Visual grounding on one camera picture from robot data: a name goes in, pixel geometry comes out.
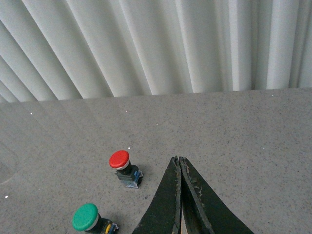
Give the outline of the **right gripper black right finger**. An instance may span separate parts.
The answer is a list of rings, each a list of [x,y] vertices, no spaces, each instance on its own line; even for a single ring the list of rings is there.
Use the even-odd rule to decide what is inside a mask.
[[[179,158],[182,172],[182,205],[189,234],[252,234],[218,197],[185,157]]]

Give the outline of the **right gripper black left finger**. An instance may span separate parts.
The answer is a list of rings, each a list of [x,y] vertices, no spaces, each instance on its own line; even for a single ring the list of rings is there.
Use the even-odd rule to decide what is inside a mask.
[[[177,156],[172,157],[159,187],[135,227],[134,234],[181,233],[181,167]]]

